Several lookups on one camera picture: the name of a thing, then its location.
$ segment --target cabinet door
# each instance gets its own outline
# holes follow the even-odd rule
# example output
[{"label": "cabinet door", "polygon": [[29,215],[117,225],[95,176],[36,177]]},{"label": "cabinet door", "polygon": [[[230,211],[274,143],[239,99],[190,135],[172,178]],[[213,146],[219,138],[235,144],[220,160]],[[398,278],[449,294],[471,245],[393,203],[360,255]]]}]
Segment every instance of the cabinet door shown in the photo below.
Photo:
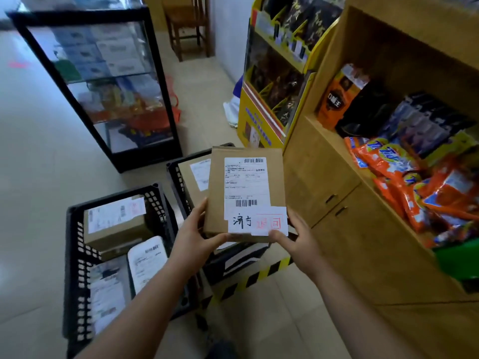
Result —
[{"label": "cabinet door", "polygon": [[361,184],[313,234],[332,265],[374,304],[473,300],[393,214]]},{"label": "cabinet door", "polygon": [[476,358],[479,303],[377,307],[411,344],[434,359]]},{"label": "cabinet door", "polygon": [[319,133],[316,124],[301,117],[283,157],[286,204],[310,227],[360,182],[352,168]]}]

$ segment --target brown package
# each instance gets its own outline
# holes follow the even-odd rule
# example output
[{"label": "brown package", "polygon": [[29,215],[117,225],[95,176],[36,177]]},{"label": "brown package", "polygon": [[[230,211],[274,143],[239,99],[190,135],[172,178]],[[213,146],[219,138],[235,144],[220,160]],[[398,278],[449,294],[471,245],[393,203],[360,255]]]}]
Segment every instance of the brown package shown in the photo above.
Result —
[{"label": "brown package", "polygon": [[[208,207],[203,231],[213,236],[228,231],[228,221],[224,220],[225,197],[225,157],[266,157],[271,206],[286,206],[284,193],[283,152],[281,149],[213,147],[211,153]],[[237,242],[269,242],[267,236],[237,235]]]},{"label": "brown package", "polygon": [[210,158],[211,155],[205,155],[178,164],[178,168],[180,169],[181,176],[183,178],[186,198],[188,199],[188,203],[190,204],[191,208],[194,208],[195,206],[199,205],[203,201],[203,199],[208,196],[208,189],[205,189],[203,191],[200,190],[200,186],[198,186],[198,182],[196,181],[195,175],[193,174],[191,165],[199,163],[201,161],[209,160]]},{"label": "brown package", "polygon": [[147,226],[147,215],[140,215],[133,219],[101,229],[94,233],[88,233],[88,210],[84,212],[83,224],[85,244],[102,253],[102,259],[108,260],[128,252],[135,244],[145,241],[154,236]]}]

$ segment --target forearm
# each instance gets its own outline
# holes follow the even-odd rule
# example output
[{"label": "forearm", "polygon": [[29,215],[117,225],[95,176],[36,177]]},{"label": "forearm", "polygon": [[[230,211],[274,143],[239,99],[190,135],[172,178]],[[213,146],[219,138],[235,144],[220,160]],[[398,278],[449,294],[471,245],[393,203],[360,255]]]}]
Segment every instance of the forearm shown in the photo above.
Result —
[{"label": "forearm", "polygon": [[188,278],[168,261],[78,358],[153,358]]},{"label": "forearm", "polygon": [[312,279],[353,358],[422,358],[324,258]]}]

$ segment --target hand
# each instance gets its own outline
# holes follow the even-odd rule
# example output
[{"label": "hand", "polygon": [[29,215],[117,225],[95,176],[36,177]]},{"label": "hand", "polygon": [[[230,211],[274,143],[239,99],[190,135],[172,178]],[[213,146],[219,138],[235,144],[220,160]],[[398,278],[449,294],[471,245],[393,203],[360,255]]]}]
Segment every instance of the hand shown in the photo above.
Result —
[{"label": "hand", "polygon": [[320,247],[303,218],[291,208],[287,210],[291,225],[294,226],[298,233],[296,241],[290,240],[277,230],[270,231],[269,236],[272,241],[278,242],[290,254],[296,266],[314,281],[322,259]]},{"label": "hand", "polygon": [[203,225],[207,203],[208,199],[205,198],[186,218],[176,235],[168,259],[171,264],[175,264],[179,269],[184,270],[188,278],[198,272],[207,261],[210,253],[225,243],[230,236],[228,233],[221,233],[213,238],[204,239],[201,237],[198,225]]}]

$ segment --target tile floor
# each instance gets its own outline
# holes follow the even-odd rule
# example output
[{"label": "tile floor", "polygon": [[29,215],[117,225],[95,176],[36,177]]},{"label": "tile floor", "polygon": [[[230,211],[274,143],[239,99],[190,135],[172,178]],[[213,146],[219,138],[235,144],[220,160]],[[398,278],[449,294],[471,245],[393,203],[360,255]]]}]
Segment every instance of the tile floor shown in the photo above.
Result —
[{"label": "tile floor", "polygon": [[[234,83],[218,61],[179,63],[167,37],[158,39],[183,110],[178,130],[184,154],[226,142],[241,145],[222,106]],[[3,32],[0,44],[0,357],[64,358],[67,207],[160,181],[179,222],[182,218],[165,164],[118,174],[21,37]],[[219,285],[285,256],[273,245],[260,261]],[[321,296],[295,265],[208,309],[207,318],[244,358],[349,357]],[[188,314],[170,323],[157,358],[205,354],[204,339]]]}]

